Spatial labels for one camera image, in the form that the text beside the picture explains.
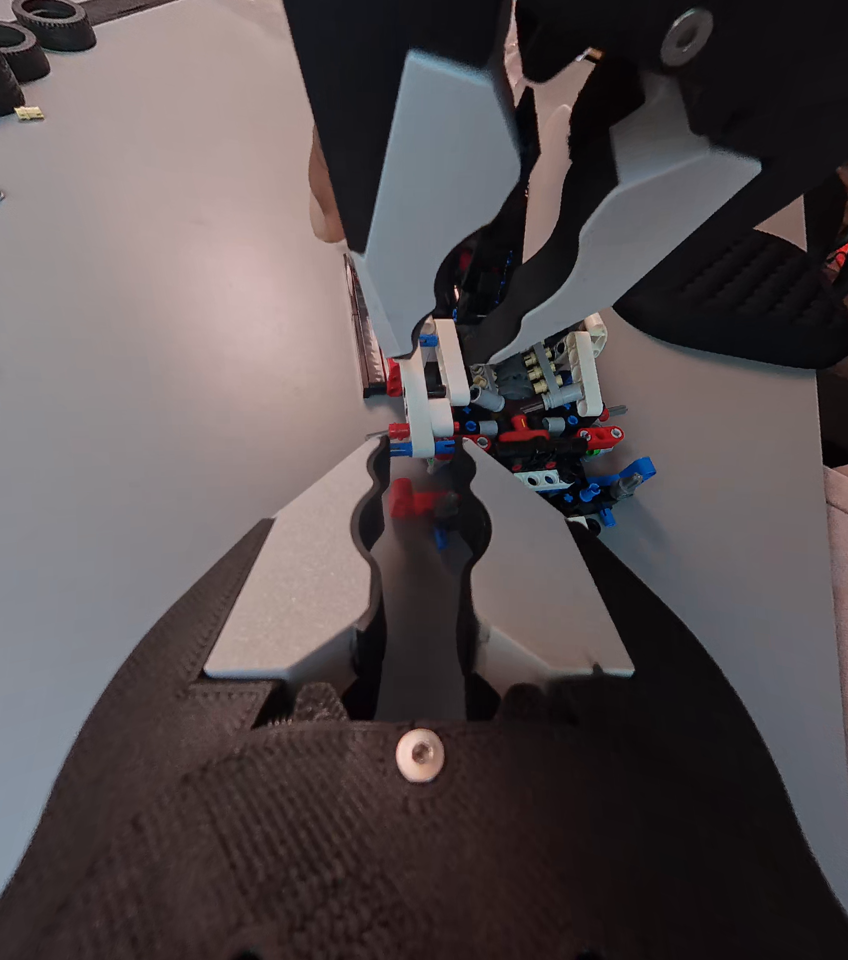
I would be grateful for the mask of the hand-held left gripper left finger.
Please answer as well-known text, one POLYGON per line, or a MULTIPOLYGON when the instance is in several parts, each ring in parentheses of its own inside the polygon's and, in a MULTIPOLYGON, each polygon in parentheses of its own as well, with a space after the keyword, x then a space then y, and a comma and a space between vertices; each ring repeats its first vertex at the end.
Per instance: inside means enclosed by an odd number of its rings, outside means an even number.
POLYGON ((214 680, 351 685, 381 608, 370 551, 390 457, 366 440, 279 510, 204 665, 214 680))

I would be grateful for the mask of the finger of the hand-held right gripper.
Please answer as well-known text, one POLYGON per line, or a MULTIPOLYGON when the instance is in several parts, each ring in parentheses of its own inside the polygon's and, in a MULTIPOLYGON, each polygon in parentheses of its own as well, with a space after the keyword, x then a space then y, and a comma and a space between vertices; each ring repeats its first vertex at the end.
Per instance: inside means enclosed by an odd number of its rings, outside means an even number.
POLYGON ((477 68, 407 54, 366 247, 353 254, 385 356, 413 353, 445 258, 517 184, 514 110, 500 56, 477 68))
POLYGON ((613 306, 762 170, 692 132, 680 85, 590 74, 569 129, 555 225, 471 338, 497 363, 613 306))

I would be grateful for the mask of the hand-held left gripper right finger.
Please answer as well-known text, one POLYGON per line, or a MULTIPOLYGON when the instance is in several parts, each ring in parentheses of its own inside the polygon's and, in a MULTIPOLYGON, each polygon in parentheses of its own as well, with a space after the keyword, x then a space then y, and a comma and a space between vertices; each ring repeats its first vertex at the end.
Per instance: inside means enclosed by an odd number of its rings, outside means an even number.
POLYGON ((634 665, 571 531, 558 510, 470 440, 462 460, 489 532, 470 575, 477 620, 475 672, 497 694, 546 690, 634 665))

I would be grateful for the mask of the toy brick car model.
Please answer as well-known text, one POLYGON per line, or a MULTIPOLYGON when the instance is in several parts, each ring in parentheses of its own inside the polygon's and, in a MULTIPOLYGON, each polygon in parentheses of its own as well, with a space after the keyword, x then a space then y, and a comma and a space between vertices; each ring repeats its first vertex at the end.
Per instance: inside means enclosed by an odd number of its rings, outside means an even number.
MULTIPOLYGON (((437 312, 454 320, 464 353, 466 341, 503 300, 519 263, 517 241, 493 237, 489 229, 464 240, 441 266, 437 312)), ((366 399, 387 395, 387 364, 372 329, 353 257, 346 252, 348 284, 362 386, 366 399)), ((454 408, 454 453, 471 441, 525 487, 538 493, 570 522, 599 534, 615 526, 615 506, 656 474, 648 457, 615 473, 596 471, 598 460, 625 437, 617 418, 625 406, 605 403, 598 356, 607 327, 598 314, 570 331, 538 342, 497 363, 465 365, 470 403, 454 408)), ((406 423, 404 418, 386 430, 406 423)), ((454 456, 425 460, 434 474, 454 456)))

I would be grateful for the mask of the white brick beam assembly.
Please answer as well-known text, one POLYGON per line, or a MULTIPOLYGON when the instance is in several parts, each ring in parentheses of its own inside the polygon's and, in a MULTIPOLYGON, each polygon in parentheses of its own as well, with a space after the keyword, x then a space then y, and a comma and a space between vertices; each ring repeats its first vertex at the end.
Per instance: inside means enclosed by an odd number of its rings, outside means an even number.
POLYGON ((396 456, 422 460, 454 453, 454 408, 470 403, 471 380, 452 318, 428 318, 407 359, 386 359, 387 392, 404 402, 406 423, 390 430, 396 456))

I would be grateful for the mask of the grey desk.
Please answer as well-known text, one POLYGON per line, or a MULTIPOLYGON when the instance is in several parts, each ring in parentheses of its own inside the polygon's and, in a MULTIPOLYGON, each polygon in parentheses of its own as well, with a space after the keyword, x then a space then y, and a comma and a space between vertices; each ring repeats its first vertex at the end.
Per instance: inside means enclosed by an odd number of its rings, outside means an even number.
MULTIPOLYGON (((280 2, 95 28, 0 119, 0 893, 97 699, 261 519, 393 418, 366 405, 340 251, 309 219, 280 2)), ((766 740, 848 911, 848 762, 813 373, 604 313, 623 463, 609 546, 766 740)))

